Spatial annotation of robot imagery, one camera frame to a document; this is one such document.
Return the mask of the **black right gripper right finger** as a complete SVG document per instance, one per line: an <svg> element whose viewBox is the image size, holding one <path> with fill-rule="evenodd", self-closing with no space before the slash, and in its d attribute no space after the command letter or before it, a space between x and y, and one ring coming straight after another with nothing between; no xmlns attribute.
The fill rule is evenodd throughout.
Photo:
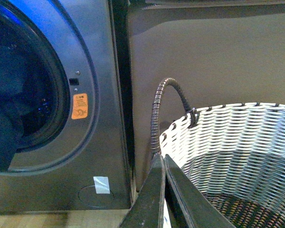
<svg viewBox="0 0 285 228"><path fill-rule="evenodd" d="M173 228L233 228L169 156L164 157L165 199Z"/></svg>

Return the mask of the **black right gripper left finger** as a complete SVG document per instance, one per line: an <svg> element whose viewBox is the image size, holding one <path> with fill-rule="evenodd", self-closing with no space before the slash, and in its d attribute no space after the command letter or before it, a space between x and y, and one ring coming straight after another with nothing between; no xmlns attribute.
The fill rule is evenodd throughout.
<svg viewBox="0 0 285 228"><path fill-rule="evenodd" d="M148 176L120 228L162 228L165 197L165 168L160 154L155 155Z"/></svg>

